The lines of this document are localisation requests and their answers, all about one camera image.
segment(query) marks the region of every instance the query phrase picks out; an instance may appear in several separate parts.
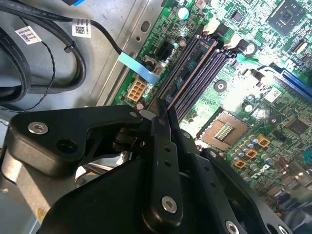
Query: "black ram slot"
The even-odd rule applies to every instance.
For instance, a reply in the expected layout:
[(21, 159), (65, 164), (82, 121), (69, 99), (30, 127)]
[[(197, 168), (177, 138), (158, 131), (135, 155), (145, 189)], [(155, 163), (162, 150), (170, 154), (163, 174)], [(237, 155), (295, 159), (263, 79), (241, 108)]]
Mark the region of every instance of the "black ram slot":
[(178, 62), (174, 65), (174, 68), (172, 69), (170, 74), (165, 78), (165, 80), (162, 82), (162, 84), (158, 88), (150, 105), (154, 102), (155, 98), (161, 98), (166, 93), (168, 87), (172, 85), (172, 83), (176, 79), (177, 74), (179, 74), (181, 69), (184, 67), (186, 60), (193, 53), (194, 49), (198, 46), (199, 42), (200, 42), (200, 38), (198, 38), (197, 34), (195, 34), (192, 40), (188, 43), (188, 46), (184, 50), (183, 54), (180, 56)]
[(178, 119), (181, 121), (187, 112), (195, 105), (200, 96), (208, 88), (221, 69), (228, 63), (230, 58), (235, 58), (236, 52), (223, 48), (221, 51), (215, 51), (208, 59), (202, 70), (194, 81), (185, 90), (184, 95), (177, 102), (175, 108)]

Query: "cable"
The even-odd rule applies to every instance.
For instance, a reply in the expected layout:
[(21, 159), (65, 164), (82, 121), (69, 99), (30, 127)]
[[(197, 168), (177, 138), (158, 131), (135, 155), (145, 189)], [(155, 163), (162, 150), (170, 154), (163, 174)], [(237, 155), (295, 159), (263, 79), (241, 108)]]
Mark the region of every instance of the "cable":
[[(46, 20), (52, 20), (52, 21), (59, 21), (59, 22), (72, 22), (73, 19), (69, 17), (60, 16), (51, 12), (43, 11), (40, 9), (37, 9), (32, 6), (25, 5), (23, 3), (12, 1), (12, 0), (2, 0), (0, 1), (0, 10), (4, 12), (9, 12), (12, 14), (16, 14), (16, 12), (25, 13), (28, 15), (32, 15), (34, 17), (43, 18)], [(109, 40), (113, 48), (116, 50), (118, 54), (121, 54), (122, 49), (118, 47), (112, 36), (107, 32), (107, 30), (100, 25), (99, 23), (91, 20), (91, 25), (96, 27), (101, 33), (104, 34), (104, 36)]]
[(19, 101), (31, 88), (29, 64), (22, 51), (2, 28), (0, 28), (0, 49), (14, 65), (21, 83), (21, 86), (16, 87), (0, 87), (0, 103)]
[[(29, 24), (28, 24), (23, 18), (20, 17), (20, 19), (24, 22), (24, 24), (25, 24), (26, 26), (29, 26)], [(52, 75), (52, 79), (51, 79), (51, 81), (50, 81), (50, 83), (49, 83), (49, 85), (48, 85), (48, 87), (47, 87), (45, 93), (43, 94), (42, 98), (41, 98), (33, 107), (30, 107), (30, 108), (27, 108), (27, 109), (24, 109), (24, 110), (8, 110), (7, 108), (0, 108), (0, 110), (6, 110), (6, 111), (12, 111), (12, 112), (19, 112), (19, 113), (31, 111), (31, 110), (35, 109), (37, 106), (39, 106), (40, 103), (42, 103), (42, 101), (44, 100), (44, 98), (48, 95), (48, 92), (49, 92), (49, 90), (51, 89), (51, 86), (52, 86), (52, 84), (53, 84), (53, 82), (54, 82), (54, 79), (55, 79), (56, 68), (55, 68), (55, 61), (54, 61), (54, 57), (53, 57), (53, 54), (52, 54), (51, 49), (49, 48), (49, 46), (48, 46), (44, 41), (42, 41), (41, 43), (47, 48), (47, 50), (48, 50), (48, 52), (49, 52), (49, 54), (50, 54), (50, 57), (51, 57), (51, 60), (52, 60), (52, 66), (53, 66), (53, 75)]]
[[(2, 6), (3, 3), (4, 1), (1, 1), (0, 11), (4, 11), (10, 14), (22, 17), (26, 20), (29, 20), (33, 23), (38, 24), (39, 26), (43, 27), (44, 29), (46, 29), (47, 31), (55, 35), (59, 40), (61, 40), (66, 45), (67, 52), (72, 52), (73, 55), (75, 56), (76, 62), (77, 62), (77, 68), (76, 68), (76, 73), (74, 77), (72, 78), (72, 80), (65, 85), (53, 83), (53, 85), (51, 85), (50, 87), (49, 94), (57, 94), (57, 93), (65, 92), (65, 91), (71, 91), (81, 86), (83, 82), (85, 81), (85, 77), (86, 77), (86, 64), (80, 51), (76, 47), (75, 42), (72, 41), (70, 36), (67, 33), (65, 33), (64, 30), (62, 30), (57, 24), (55, 24), (54, 22), (50, 20), (41, 19), (38, 17), (34, 17), (32, 15), (29, 15), (27, 13), (8, 9)], [(18, 4), (21, 8), (26, 7), (24, 3), (19, 3), (16, 1), (6, 1), (4, 5), (6, 4)], [(31, 85), (31, 88), (28, 93), (45, 94), (48, 87), (49, 85), (34, 84), (34, 85)], [(10, 87), (10, 90), (7, 91), (6, 94), (16, 93), (19, 89), (23, 90), (23, 84), (22, 86)]]

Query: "barcode label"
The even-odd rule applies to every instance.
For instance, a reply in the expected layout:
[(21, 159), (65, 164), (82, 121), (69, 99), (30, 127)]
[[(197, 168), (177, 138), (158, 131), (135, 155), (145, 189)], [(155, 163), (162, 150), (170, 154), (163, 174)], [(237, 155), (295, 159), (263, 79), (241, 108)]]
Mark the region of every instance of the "barcode label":
[(73, 19), (73, 36), (91, 38), (91, 25), (88, 19)]
[(27, 44), (34, 44), (37, 42), (41, 42), (40, 37), (35, 33), (31, 26), (27, 26), (15, 31), (20, 38)]
[(281, 95), (281, 91), (279, 91), (278, 89), (276, 89), (275, 87), (273, 87), (268, 94), (265, 95), (264, 99), (266, 99), (267, 101), (269, 101), (270, 103), (273, 103), (280, 95)]

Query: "black plastic part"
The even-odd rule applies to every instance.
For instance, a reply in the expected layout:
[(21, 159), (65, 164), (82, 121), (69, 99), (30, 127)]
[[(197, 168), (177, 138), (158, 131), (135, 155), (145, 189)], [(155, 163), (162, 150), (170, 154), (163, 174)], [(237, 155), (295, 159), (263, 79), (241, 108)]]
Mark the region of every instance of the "black plastic part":
[[(130, 112), (136, 113), (137, 117), (130, 115)], [(31, 133), (27, 126), (32, 122), (44, 123), (48, 132), (43, 135)], [(92, 131), (107, 131), (110, 134), (106, 140), (113, 141), (121, 127), (138, 126), (141, 122), (141, 115), (127, 105), (23, 113), (12, 118), (5, 145), (17, 160), (48, 176), (59, 177), (76, 171), (78, 163), (85, 157)], [(60, 150), (60, 142), (74, 150), (70, 153)], [(102, 147), (107, 153), (112, 145)], [(31, 157), (25, 152), (32, 152)]]
[(174, 45), (164, 40), (155, 51), (155, 54), (160, 61), (165, 61), (171, 55), (174, 48)]
[(71, 6), (73, 5), (75, 2), (77, 2), (78, 0), (62, 0), (64, 3), (66, 3), (67, 5)]

